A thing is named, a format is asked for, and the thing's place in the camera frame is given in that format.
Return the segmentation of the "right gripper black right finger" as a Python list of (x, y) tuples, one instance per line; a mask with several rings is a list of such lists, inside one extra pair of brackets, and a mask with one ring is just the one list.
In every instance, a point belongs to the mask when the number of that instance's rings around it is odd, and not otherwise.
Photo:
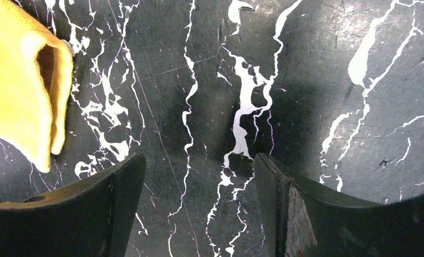
[(424, 256), (424, 194), (384, 205), (335, 191), (259, 153), (269, 256)]

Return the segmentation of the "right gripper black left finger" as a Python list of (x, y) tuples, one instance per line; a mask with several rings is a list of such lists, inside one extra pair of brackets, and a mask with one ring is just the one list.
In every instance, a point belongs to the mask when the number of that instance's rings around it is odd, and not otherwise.
[(0, 203), (0, 256), (124, 256), (146, 175), (133, 154), (23, 202)]

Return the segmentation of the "orange towel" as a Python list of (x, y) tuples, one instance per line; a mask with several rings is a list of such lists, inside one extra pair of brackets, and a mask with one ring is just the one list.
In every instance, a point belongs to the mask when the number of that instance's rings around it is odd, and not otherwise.
[(65, 142), (72, 88), (69, 45), (12, 1), (0, 1), (0, 138), (38, 171)]

